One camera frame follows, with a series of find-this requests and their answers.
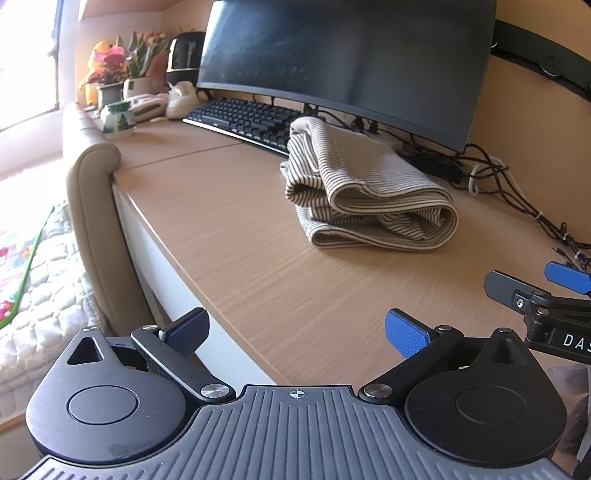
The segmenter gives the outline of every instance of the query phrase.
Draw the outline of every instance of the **sunlight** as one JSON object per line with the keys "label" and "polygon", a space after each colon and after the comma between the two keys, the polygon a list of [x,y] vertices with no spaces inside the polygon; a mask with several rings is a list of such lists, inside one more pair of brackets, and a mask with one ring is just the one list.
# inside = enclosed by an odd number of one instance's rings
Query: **sunlight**
{"label": "sunlight", "polygon": [[55,107],[56,8],[57,0],[7,0],[0,8],[0,129]]}

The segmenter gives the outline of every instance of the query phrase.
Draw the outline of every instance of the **curved monitor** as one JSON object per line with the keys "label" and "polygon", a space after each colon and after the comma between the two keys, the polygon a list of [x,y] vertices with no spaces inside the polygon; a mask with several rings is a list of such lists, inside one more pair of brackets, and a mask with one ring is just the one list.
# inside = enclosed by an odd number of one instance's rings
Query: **curved monitor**
{"label": "curved monitor", "polygon": [[495,0],[217,0],[198,87],[360,115],[461,151]]}

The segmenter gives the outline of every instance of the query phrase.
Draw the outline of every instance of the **striped towel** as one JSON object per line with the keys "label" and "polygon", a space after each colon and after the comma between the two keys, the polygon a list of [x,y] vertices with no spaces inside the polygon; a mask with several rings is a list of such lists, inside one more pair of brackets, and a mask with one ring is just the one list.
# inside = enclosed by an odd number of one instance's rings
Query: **striped towel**
{"label": "striped towel", "polygon": [[448,192],[387,145],[303,117],[287,148],[285,196],[317,247],[431,250],[457,230]]}

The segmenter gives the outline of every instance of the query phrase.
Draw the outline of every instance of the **white quilted blanket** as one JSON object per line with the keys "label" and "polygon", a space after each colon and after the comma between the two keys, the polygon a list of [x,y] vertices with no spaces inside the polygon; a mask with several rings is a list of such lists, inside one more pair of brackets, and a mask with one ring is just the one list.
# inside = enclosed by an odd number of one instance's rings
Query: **white quilted blanket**
{"label": "white quilted blanket", "polygon": [[109,333],[67,205],[51,214],[41,239],[19,313],[0,329],[0,423],[25,411],[34,388],[81,328],[96,325]]}

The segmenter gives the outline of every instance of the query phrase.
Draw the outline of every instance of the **keyboard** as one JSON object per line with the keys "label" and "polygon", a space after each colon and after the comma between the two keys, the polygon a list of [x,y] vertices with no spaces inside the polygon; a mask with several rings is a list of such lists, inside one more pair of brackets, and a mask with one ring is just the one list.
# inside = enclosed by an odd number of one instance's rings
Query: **keyboard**
{"label": "keyboard", "polygon": [[183,122],[288,155],[290,125],[304,114],[268,103],[220,98],[193,110]]}

